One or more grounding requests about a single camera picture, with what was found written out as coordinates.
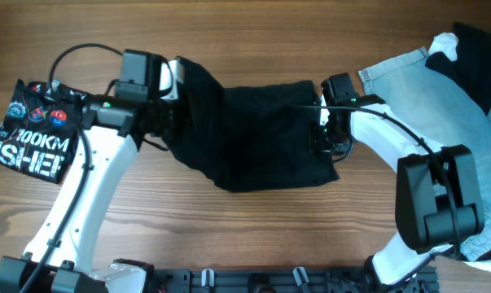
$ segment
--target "badge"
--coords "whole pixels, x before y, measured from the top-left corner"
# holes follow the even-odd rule
[[[28,119],[33,123],[41,123],[45,120],[46,113],[47,111],[43,107],[39,107],[30,113]]]
[[[8,106],[7,116],[11,118],[21,119],[26,115],[26,107],[19,102],[13,102]]]
[[[50,121],[54,126],[62,126],[66,123],[66,112],[62,110],[52,111]]]

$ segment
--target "black cloth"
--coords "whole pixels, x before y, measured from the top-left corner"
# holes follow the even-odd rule
[[[312,81],[225,90],[197,63],[183,59],[182,65],[193,128],[164,137],[177,160],[232,192],[339,179],[330,155],[309,149],[309,125],[318,123],[319,111],[284,104],[316,102]]]
[[[455,23],[457,60],[442,52],[426,60],[426,67],[444,74],[460,86],[487,115],[491,109],[491,33]]]
[[[89,94],[54,82],[52,101],[46,85],[17,81],[0,126],[0,164],[23,174],[59,183],[77,147],[74,126]]]

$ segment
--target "wooden floor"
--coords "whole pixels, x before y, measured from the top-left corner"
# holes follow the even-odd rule
[[[0,123],[16,79],[45,81],[55,57],[79,43],[182,55],[224,86],[318,85],[350,72],[362,93],[357,70],[429,46],[455,20],[491,31],[491,1],[0,4]],[[120,65],[113,54],[87,49],[66,57],[56,77],[100,93]],[[94,267],[121,257],[162,269],[360,265],[396,232],[395,174],[363,145],[336,167],[341,179],[322,187],[231,194],[144,145],[116,190]],[[21,255],[58,192],[0,166],[0,257]],[[448,260],[435,265],[443,292],[491,292],[491,273]]]

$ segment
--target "clothing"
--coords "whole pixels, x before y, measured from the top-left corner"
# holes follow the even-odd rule
[[[435,53],[426,67],[449,77],[488,114],[491,108],[491,33],[455,23],[458,37],[457,60],[451,62],[443,53]]]
[[[424,136],[471,150],[485,226],[482,233],[462,243],[461,251],[475,261],[491,251],[491,120],[457,84],[425,67],[428,56],[421,48],[361,70],[359,77],[366,94],[380,96],[397,117]]]
[[[81,100],[87,93],[53,83],[53,98],[46,85],[17,81],[7,114],[0,126],[0,164],[15,171],[59,183],[75,155]]]
[[[327,153],[309,149],[312,81],[224,90],[197,63],[182,60],[192,129],[163,137],[174,157],[232,192],[319,186],[339,179]]]
[[[432,55],[436,52],[442,52],[449,61],[457,60],[457,44],[458,38],[454,33],[441,33],[433,38],[433,43],[428,50],[428,54]]]

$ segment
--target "light blue fabric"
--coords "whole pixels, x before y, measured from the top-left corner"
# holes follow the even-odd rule
[[[426,68],[421,48],[359,72],[366,94],[377,94],[395,115],[424,136],[446,146],[463,144],[475,157],[484,205],[484,231],[461,245],[474,261],[491,250],[491,112],[479,106],[448,77]]]

